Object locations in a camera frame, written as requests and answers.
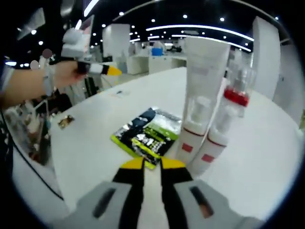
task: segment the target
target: small card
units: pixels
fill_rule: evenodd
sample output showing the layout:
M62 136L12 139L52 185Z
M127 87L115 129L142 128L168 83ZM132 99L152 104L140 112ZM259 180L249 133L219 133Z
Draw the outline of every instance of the small card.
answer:
M61 119L58 122L58 126L60 127L60 129L63 130L73 121L74 121L74 118L71 115L67 115L64 119Z

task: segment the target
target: black wire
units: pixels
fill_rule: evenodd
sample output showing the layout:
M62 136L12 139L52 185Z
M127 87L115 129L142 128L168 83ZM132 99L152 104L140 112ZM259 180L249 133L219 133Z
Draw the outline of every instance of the black wire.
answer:
M4 119L4 115L3 115L3 111L1 110L1 116L3 119L3 123L5 124L6 130L8 132L8 134L10 135L11 141L8 142L8 144L13 144L13 146L17 149L18 153L20 154L20 156L23 158L23 160L28 164L28 166L33 170L33 172L38 176L38 178L48 187L48 189L54 194L56 195L59 199L63 200L63 197L60 196L58 193L56 193L48 184L47 182L44 181L44 179L39 175L39 173L34 169L34 167L28 162L28 160L25 158L25 156L21 153L21 151L19 150L18 146L15 144L13 137L11 136L7 123Z

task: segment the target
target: person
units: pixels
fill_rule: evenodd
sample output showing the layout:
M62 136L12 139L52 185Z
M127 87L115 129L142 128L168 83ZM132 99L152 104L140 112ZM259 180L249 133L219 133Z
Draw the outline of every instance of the person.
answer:
M85 77L77 72L76 61L62 61L54 65L54 85L56 88L72 85ZM45 71L12 69L0 64L0 107L2 109L18 105L25 100L46 94L43 86Z

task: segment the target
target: red label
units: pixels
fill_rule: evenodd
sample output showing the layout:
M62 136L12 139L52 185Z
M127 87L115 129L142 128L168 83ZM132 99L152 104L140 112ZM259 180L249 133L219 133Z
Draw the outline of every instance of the red label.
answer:
M207 154L205 154L205 155L201 158L202 161L206 161L206 162L208 162L208 163L213 162L214 159L215 159L215 157L210 156L210 155L207 155Z
M189 145L186 144L186 143L183 143L182 149L185 150L186 152L190 153L190 152L192 151L193 147L192 147L192 146L189 146Z

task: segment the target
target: white bottle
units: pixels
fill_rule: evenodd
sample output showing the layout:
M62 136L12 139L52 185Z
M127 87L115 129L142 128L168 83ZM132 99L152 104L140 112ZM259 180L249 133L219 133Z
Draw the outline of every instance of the white bottle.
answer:
M211 100L203 96L191 99L190 111L182 125L176 158L191 162L202 144L211 118Z
M238 110L233 106L226 105L220 108L198 154L187 166L193 177L201 175L226 148L229 143L229 130L232 121L237 116Z

